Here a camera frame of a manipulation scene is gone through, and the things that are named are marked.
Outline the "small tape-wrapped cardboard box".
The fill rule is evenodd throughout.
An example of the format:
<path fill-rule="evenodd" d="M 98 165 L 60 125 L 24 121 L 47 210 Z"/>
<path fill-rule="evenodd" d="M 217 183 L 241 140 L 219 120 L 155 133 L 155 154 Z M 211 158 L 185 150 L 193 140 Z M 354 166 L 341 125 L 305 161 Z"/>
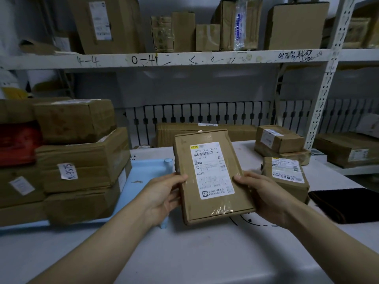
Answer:
<path fill-rule="evenodd" d="M 174 36 L 171 16 L 151 16 L 150 24 L 155 52 L 174 52 Z"/>

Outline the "person's right hand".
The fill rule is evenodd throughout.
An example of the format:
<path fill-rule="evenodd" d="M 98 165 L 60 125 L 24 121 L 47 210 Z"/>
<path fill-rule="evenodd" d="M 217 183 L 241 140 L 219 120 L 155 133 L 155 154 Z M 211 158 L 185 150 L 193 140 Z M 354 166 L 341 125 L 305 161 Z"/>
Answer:
<path fill-rule="evenodd" d="M 253 171 L 243 171 L 243 174 L 257 174 Z M 296 198 L 275 183 L 272 179 L 258 174 L 258 188 L 250 189 L 256 206 L 256 213 L 266 221 L 280 226 L 288 227 L 288 212 Z"/>

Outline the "person's left forearm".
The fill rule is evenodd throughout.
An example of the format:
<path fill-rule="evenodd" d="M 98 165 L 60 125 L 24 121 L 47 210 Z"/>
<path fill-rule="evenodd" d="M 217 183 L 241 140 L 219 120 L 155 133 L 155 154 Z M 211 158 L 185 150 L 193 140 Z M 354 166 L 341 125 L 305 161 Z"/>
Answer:
<path fill-rule="evenodd" d="M 165 216 L 134 200 L 28 284 L 112 284 L 146 233 Z"/>

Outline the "narrow upright cardboard box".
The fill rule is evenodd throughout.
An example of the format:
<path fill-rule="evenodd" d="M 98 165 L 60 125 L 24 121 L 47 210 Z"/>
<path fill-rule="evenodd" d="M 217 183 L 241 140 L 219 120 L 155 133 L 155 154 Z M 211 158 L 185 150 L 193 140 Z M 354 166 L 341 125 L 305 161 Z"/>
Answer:
<path fill-rule="evenodd" d="M 194 12 L 173 12 L 174 52 L 195 52 L 196 15 Z"/>

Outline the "yellow object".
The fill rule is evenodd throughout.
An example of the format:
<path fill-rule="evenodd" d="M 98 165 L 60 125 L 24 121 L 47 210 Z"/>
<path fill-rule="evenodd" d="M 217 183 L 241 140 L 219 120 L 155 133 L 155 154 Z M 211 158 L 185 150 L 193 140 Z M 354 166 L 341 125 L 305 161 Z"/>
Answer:
<path fill-rule="evenodd" d="M 27 99 L 29 95 L 25 90 L 16 87 L 0 87 L 0 92 L 7 100 Z"/>

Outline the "plain large cardboard box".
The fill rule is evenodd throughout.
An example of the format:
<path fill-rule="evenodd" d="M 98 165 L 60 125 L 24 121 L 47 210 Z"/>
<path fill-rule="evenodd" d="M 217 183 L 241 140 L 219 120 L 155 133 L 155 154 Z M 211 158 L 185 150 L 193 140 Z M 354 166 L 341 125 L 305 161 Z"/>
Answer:
<path fill-rule="evenodd" d="M 319 49 L 329 2 L 273 6 L 267 16 L 264 50 Z"/>

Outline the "person's right forearm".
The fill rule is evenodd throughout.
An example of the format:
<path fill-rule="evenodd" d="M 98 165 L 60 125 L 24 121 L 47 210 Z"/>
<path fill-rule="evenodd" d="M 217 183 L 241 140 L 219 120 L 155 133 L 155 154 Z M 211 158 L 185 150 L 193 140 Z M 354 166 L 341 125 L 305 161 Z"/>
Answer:
<path fill-rule="evenodd" d="M 379 254 L 299 201 L 283 207 L 286 228 L 334 284 L 379 284 Z"/>

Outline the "cardboard parcel white label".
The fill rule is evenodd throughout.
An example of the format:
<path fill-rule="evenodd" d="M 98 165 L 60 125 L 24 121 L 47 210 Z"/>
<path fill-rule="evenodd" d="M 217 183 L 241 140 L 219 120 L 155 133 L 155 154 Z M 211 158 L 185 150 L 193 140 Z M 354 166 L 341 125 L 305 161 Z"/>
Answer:
<path fill-rule="evenodd" d="M 256 211 L 249 189 L 233 179 L 243 171 L 226 129 L 178 134 L 173 149 L 176 172 L 188 176 L 179 186 L 185 224 Z"/>

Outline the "person's left hand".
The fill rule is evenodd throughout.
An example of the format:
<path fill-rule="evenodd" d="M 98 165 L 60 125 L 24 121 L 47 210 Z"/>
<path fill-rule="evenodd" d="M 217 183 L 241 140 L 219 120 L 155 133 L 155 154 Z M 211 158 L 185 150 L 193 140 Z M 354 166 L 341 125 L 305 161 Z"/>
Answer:
<path fill-rule="evenodd" d="M 156 181 L 157 178 L 150 180 L 137 197 L 143 212 L 141 219 L 147 229 L 161 224 L 172 210 L 182 205 L 179 189 L 182 184 L 173 190 L 157 190 Z"/>

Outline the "small square cardboard box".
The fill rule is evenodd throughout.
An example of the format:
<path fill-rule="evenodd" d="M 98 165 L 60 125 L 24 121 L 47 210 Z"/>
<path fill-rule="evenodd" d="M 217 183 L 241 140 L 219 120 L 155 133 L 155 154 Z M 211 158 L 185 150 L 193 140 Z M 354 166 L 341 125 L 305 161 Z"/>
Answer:
<path fill-rule="evenodd" d="M 196 52 L 220 51 L 220 24 L 196 25 Z"/>

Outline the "white parcel bag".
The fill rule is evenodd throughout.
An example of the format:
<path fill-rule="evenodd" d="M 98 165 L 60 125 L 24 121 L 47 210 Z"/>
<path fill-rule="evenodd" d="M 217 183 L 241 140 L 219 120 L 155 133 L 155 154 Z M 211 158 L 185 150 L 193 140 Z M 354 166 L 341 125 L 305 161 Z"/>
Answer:
<path fill-rule="evenodd" d="M 379 114 L 364 114 L 354 131 L 379 139 Z"/>

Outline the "tall cardboard box white label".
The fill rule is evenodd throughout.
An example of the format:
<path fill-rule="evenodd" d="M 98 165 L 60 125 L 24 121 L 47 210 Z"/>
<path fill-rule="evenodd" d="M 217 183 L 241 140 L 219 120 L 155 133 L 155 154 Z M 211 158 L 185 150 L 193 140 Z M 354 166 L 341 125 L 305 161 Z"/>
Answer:
<path fill-rule="evenodd" d="M 84 53 L 145 53 L 138 0 L 67 0 Z"/>

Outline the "black pouch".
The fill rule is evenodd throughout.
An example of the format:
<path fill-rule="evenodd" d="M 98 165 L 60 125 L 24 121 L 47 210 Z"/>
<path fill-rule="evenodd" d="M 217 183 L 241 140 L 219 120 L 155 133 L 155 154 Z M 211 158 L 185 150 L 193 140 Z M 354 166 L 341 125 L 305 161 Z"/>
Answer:
<path fill-rule="evenodd" d="M 310 191 L 309 198 L 337 224 L 379 222 L 379 193 L 366 189 Z"/>

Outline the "cardboard box small white label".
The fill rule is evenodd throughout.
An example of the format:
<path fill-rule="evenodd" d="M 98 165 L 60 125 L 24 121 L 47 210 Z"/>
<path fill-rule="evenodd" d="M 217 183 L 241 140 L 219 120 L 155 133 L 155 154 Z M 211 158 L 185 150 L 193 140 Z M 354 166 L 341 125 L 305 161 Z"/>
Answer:
<path fill-rule="evenodd" d="M 40 202 L 45 197 L 36 164 L 0 168 L 0 208 Z"/>

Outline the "printed cardboard box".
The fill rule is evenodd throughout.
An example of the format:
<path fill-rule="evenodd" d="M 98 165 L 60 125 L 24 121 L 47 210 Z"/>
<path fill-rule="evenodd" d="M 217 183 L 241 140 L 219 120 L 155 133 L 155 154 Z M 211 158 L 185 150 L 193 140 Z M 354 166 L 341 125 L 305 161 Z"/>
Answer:
<path fill-rule="evenodd" d="M 329 43 L 330 34 L 334 25 L 335 18 L 329 18 L 325 21 L 323 28 L 323 37 L 321 48 L 326 48 Z M 351 18 L 347 29 L 346 37 L 343 43 L 343 49 L 357 49 L 362 46 L 364 38 L 368 31 L 368 25 L 371 18 Z"/>

